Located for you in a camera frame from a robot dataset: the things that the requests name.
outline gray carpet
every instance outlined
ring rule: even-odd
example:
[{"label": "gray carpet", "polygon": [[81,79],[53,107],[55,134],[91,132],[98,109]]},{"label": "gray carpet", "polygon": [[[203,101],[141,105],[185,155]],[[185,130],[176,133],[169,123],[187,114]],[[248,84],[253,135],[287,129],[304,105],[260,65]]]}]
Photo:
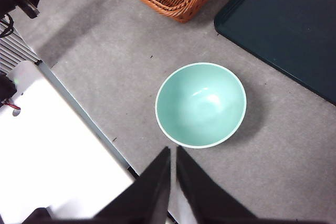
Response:
[{"label": "gray carpet", "polygon": [[[139,0],[41,0],[38,18],[21,10],[13,17],[139,173],[164,146],[175,147],[155,120],[164,79],[192,62],[227,67],[245,87],[245,119],[223,144],[187,151],[259,217],[336,223],[336,107],[218,36],[213,18],[227,1],[209,0],[187,24]],[[179,220],[176,201],[173,185],[170,210]]]}]

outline vent grille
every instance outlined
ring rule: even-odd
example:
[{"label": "vent grille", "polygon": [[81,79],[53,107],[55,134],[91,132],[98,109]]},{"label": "vent grille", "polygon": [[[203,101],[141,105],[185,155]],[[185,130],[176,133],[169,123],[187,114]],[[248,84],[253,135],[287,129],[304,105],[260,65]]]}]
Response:
[{"label": "vent grille", "polygon": [[[0,33],[6,27],[0,23]],[[37,62],[37,55],[27,46],[17,30],[0,39],[0,73],[9,73],[18,63],[24,60]]]}]

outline cable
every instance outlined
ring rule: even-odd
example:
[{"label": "cable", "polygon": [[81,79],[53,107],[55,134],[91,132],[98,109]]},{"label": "cable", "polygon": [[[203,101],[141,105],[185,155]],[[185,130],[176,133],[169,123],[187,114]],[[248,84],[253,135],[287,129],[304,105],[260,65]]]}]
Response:
[{"label": "cable", "polygon": [[4,21],[3,19],[0,20],[0,23],[7,26],[7,28],[5,28],[5,30],[0,34],[0,38],[4,38],[6,36],[9,36],[14,32],[14,20],[12,19],[12,17],[8,13],[6,14],[6,16],[9,19],[9,23]]},{"label": "cable", "polygon": [[15,110],[20,110],[20,109],[21,109],[20,107],[18,107],[18,106],[16,106],[16,105],[12,104],[11,102],[9,102],[8,99],[7,99],[6,101],[3,102],[3,105],[10,106],[10,107],[12,107],[12,108],[15,109]]}]

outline mint green bowl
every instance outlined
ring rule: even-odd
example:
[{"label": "mint green bowl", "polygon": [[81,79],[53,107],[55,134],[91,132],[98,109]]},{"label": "mint green bowl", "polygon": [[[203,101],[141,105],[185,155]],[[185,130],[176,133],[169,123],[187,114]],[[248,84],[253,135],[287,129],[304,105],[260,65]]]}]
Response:
[{"label": "mint green bowl", "polygon": [[161,130],[175,143],[190,148],[207,148],[227,140],[246,111],[240,80],[213,63],[177,69],[157,94],[155,115]]}]

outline white platform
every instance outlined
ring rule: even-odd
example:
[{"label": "white platform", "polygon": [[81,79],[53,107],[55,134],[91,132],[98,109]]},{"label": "white platform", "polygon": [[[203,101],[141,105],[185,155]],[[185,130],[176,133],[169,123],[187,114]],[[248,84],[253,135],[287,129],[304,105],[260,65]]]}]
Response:
[{"label": "white platform", "polygon": [[35,208],[89,218],[133,179],[31,62],[8,77],[22,108],[0,108],[0,215],[19,223]]}]

